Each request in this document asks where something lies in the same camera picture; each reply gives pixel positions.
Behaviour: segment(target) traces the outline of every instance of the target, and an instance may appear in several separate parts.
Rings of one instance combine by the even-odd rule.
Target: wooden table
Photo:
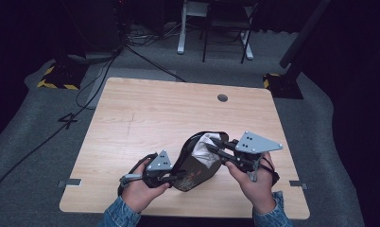
[[[228,97],[221,102],[217,96]],[[271,152],[290,218],[309,217],[284,131],[266,89],[145,79],[108,79],[60,202],[64,212],[103,213],[116,199],[119,179],[138,160],[165,149],[174,164],[183,143],[199,131],[225,131],[230,140],[252,131],[284,145]],[[142,213],[151,216],[250,218],[251,203],[222,166],[189,192],[170,188]]]

